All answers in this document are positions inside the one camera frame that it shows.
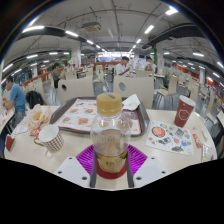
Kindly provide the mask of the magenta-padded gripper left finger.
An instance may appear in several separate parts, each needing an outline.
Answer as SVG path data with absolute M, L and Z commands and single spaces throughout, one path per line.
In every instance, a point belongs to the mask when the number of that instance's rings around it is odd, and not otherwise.
M 81 187 L 94 188 L 96 165 L 93 147 L 87 147 L 77 156 L 68 156 L 54 174 Z

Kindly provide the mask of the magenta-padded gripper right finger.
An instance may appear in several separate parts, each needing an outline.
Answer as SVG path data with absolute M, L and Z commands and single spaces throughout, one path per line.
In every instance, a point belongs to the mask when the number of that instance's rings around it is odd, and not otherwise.
M 169 172 L 155 156 L 147 156 L 130 145 L 127 157 L 127 181 L 130 188 L 140 188 L 157 181 Z

